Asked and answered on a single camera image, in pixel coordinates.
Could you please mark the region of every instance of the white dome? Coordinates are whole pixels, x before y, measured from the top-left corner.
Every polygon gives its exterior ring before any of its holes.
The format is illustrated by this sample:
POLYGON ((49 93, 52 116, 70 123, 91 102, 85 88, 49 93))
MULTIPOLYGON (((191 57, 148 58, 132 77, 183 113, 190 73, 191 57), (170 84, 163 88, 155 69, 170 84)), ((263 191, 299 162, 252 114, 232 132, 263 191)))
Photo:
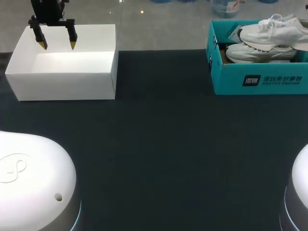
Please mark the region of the white dome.
POLYGON ((69 203, 76 170, 68 153, 40 136, 0 131, 0 231, 37 231, 69 203))
POLYGON ((292 181, 299 199, 308 208, 308 144, 299 152, 294 161, 292 181))

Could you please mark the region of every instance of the teal shoe box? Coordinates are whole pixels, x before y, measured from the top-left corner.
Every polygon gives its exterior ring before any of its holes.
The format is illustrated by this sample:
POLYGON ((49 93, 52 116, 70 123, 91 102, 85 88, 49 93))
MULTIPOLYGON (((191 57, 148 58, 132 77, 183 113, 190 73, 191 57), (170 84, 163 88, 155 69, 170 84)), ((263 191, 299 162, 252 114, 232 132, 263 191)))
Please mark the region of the teal shoe box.
POLYGON ((217 95, 308 94, 308 52, 299 51, 298 63, 224 64, 219 46, 238 26, 258 21, 211 21, 206 55, 217 95))

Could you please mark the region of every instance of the black tabletop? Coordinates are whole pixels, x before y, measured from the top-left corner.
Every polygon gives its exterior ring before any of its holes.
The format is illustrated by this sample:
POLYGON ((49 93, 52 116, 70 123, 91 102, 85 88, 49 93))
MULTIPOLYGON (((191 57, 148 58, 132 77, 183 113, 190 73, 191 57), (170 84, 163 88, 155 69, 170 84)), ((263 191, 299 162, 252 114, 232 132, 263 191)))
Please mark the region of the black tabletop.
POLYGON ((0 130, 67 150, 85 230, 280 230, 307 96, 216 96, 204 50, 120 52, 108 101, 18 102, 0 75, 0 130))

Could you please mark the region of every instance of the sneaker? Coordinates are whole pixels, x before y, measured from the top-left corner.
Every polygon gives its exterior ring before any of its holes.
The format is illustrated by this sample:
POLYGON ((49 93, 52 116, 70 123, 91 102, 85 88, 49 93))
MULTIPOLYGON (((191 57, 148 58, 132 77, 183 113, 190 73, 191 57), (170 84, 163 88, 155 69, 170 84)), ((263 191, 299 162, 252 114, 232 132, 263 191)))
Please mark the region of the sneaker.
POLYGON ((271 51, 259 51, 244 43, 230 45, 226 50, 227 58, 234 63, 240 64, 291 60, 295 55, 296 51, 290 47, 275 47, 271 51))
POLYGON ((299 20, 294 15, 274 14, 258 24, 243 26, 238 34, 245 44, 261 51, 281 45, 308 51, 308 20, 299 20))

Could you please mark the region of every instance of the white box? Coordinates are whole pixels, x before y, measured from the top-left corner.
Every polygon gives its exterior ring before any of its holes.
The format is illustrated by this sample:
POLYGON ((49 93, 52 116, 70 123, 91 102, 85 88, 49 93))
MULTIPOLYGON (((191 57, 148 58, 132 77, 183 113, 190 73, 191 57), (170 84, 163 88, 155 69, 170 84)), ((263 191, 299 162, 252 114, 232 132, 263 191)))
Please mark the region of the white box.
POLYGON ((41 26, 44 50, 27 26, 5 75, 19 101, 115 99, 115 25, 77 25, 75 49, 64 26, 41 26))

